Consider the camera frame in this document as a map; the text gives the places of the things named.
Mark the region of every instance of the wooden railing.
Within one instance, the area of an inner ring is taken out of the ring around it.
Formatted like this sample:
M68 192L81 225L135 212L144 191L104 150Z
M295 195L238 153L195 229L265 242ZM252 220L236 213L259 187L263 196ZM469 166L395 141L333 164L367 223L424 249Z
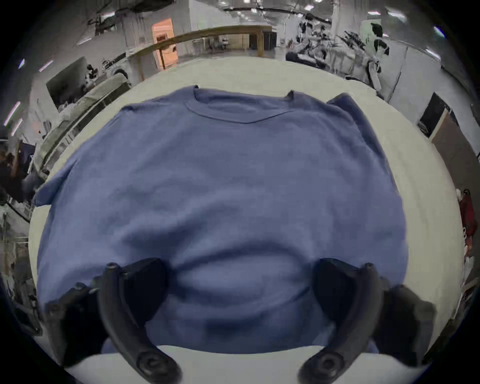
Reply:
M263 32L271 32L272 27L270 25L229 25L224 27L200 29L198 31L188 32L183 35L178 35L167 40L159 41L153 45L145 47L135 53L137 59L140 61L140 56L147 55L160 50L160 58L162 59L162 67L165 69L165 62L163 60L162 50L177 43L182 43L189 40L199 39L202 37L211 37L219 35L235 35L235 34L256 34L257 35L257 51L258 56L264 55L264 34Z

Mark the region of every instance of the blue t-shirt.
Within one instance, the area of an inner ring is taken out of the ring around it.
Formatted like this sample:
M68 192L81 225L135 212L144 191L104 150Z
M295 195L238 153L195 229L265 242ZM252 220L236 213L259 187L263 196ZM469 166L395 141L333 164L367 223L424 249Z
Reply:
M51 204L40 304L105 265L158 257L168 296L156 345L261 353L325 345L312 265L374 263L403 281L402 202L346 94L323 103L187 87L125 106L36 194Z

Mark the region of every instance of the red bag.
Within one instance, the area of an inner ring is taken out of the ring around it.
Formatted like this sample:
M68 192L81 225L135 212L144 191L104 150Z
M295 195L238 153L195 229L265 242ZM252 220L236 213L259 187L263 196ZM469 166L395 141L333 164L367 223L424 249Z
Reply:
M470 237L473 236L477 230L478 223L475 220L470 191L465 189L463 194L463 199L460 201L460 215L462 216L462 225L466 229L467 237Z

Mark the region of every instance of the person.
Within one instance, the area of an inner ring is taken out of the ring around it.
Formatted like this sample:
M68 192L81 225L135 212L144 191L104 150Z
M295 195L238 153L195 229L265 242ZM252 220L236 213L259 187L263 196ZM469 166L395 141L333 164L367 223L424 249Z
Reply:
M20 140L15 149L15 156L7 154L5 150L0 151L0 186L19 203L25 200L30 201L35 194L35 189L43 183L35 170L28 175L22 171L21 144Z
M89 79L95 79L98 76L98 69L94 69L91 64L87 65L88 69L88 78Z
M317 41L318 39L312 36L313 31L313 15L311 13L302 17L299 23L299 33L297 35L298 45L293 49L295 53L303 53L310 45L311 41Z

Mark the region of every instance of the doorway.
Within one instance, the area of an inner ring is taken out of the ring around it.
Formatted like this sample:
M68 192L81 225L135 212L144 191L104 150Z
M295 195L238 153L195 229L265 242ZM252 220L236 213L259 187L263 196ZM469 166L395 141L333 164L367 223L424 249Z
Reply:
M162 40L167 40L167 39L170 39L171 37L174 37L175 35L173 33L172 19L166 19L159 23L153 24L152 33L153 33L154 43L158 43ZM158 68L163 69L160 50L157 49L154 52L154 54L156 55L156 58L157 58ZM167 49L163 49L162 56L163 56L163 62L165 64L165 68L168 68L169 66L175 64L179 59L177 55L177 46L174 44L168 47Z

